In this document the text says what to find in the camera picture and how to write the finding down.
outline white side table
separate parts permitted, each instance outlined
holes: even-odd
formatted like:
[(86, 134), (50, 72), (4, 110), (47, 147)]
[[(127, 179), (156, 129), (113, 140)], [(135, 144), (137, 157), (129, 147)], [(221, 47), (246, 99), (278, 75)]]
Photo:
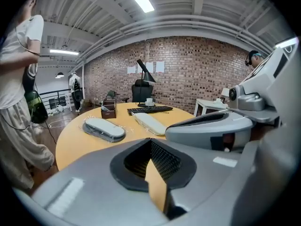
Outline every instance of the white side table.
[(70, 111), (72, 111), (71, 103), (70, 103), (70, 96), (71, 96), (71, 95), (72, 95), (71, 93), (65, 94), (67, 108), (69, 108)]
[(206, 114), (207, 109), (212, 109), (212, 110), (224, 110), (227, 108), (227, 104), (222, 104), (222, 103), (214, 103), (214, 101), (210, 100), (201, 100), (197, 99), (196, 101), (196, 108), (194, 109), (194, 116), (197, 116), (198, 113), (198, 106), (203, 107), (202, 115)]

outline white wall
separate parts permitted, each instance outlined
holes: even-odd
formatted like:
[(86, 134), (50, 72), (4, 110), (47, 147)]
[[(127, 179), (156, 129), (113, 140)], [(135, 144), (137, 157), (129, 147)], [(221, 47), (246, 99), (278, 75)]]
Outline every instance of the white wall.
[[(36, 84), (38, 92), (45, 93), (54, 90), (68, 89), (68, 72), (70, 68), (38, 68)], [(62, 72), (65, 76), (56, 79), (56, 75)]]

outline baggy beige pants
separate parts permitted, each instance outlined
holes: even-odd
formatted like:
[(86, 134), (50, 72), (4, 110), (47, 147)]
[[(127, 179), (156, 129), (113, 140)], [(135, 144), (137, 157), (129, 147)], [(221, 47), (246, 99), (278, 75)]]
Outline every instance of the baggy beige pants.
[(32, 123), (26, 130), (16, 130), (4, 121), (3, 117), (20, 129), (28, 126), (31, 115), (24, 97), (0, 113), (0, 164), (13, 186), (30, 189), (34, 181), (25, 161), (45, 171), (54, 163), (54, 156), (45, 145), (35, 142)]

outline brick wall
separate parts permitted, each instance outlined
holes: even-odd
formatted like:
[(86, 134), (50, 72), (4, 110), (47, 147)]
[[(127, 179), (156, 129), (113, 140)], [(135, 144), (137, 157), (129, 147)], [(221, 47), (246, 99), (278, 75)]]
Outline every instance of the brick wall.
[(127, 67), (165, 61), (165, 73), (154, 73), (153, 97), (157, 103), (193, 113), (197, 98), (215, 100), (223, 88), (240, 83), (250, 72), (247, 51), (217, 40), (199, 37), (166, 37), (133, 43), (108, 52), (85, 65), (86, 98), (104, 99), (109, 90), (117, 100), (129, 97), (139, 74)]

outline green bag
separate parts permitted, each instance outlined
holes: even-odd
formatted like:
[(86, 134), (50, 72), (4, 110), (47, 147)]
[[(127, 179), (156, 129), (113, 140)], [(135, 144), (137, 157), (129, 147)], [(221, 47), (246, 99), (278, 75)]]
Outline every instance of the green bag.
[(24, 96), (28, 105), (29, 113), (30, 115), (32, 114), (32, 122), (36, 124), (45, 122), (48, 119), (48, 114), (38, 92), (32, 90), (27, 92)]

